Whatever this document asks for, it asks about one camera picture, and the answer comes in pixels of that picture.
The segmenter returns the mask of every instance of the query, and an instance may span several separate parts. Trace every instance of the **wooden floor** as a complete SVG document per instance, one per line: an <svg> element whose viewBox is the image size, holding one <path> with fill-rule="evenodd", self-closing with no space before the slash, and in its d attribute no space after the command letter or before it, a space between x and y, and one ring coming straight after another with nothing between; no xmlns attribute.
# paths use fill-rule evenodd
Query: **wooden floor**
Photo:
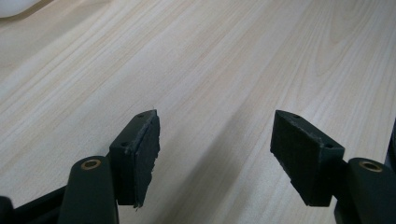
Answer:
<svg viewBox="0 0 396 224"><path fill-rule="evenodd" d="M276 109L385 159L396 1L45 0L0 20L0 195L66 184L156 108L161 152L120 223L334 223L270 153Z"/></svg>

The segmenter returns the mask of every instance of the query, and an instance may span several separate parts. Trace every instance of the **light wood grain surface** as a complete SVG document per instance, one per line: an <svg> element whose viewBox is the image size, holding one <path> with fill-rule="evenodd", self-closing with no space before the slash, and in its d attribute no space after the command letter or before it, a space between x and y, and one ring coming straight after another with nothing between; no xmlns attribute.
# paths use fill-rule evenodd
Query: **light wood grain surface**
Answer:
<svg viewBox="0 0 396 224"><path fill-rule="evenodd" d="M276 109L385 159L396 116L392 0L53 0L0 20L0 195L64 185L156 108L162 150L121 223L334 223L269 151Z"/></svg>

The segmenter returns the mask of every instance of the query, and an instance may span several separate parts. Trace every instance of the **white object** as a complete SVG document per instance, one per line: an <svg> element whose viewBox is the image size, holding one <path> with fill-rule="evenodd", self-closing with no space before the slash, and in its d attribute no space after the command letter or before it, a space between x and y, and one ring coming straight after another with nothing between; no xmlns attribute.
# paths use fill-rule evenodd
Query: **white object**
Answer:
<svg viewBox="0 0 396 224"><path fill-rule="evenodd" d="M0 0L0 18L20 14L40 0Z"/></svg>

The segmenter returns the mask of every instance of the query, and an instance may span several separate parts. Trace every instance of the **brass grommet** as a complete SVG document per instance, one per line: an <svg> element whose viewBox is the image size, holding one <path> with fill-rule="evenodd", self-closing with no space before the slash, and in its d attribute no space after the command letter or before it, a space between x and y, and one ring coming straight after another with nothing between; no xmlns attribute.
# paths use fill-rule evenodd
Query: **brass grommet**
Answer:
<svg viewBox="0 0 396 224"><path fill-rule="evenodd" d="M81 169L83 170L91 170L91 169L95 169L96 167L100 166L100 163L102 163L99 160L88 160L88 161L84 161L81 164Z"/></svg>
<svg viewBox="0 0 396 224"><path fill-rule="evenodd" d="M359 165L361 167L363 167L364 169L372 171L372 172L377 172L377 173L382 172L382 168L380 166L378 166L377 164L370 162L370 161L360 161Z"/></svg>

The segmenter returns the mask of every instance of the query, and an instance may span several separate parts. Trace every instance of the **screw hole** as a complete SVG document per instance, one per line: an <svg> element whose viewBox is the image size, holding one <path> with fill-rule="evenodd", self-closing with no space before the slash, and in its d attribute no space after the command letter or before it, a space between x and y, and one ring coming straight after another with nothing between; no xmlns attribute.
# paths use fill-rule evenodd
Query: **screw hole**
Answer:
<svg viewBox="0 0 396 224"><path fill-rule="evenodd" d="M359 162L359 165L361 167L363 167L364 169L372 171L372 172L377 172L377 173L382 172L381 167L379 167L377 164L372 163L370 161L361 161L361 162Z"/></svg>

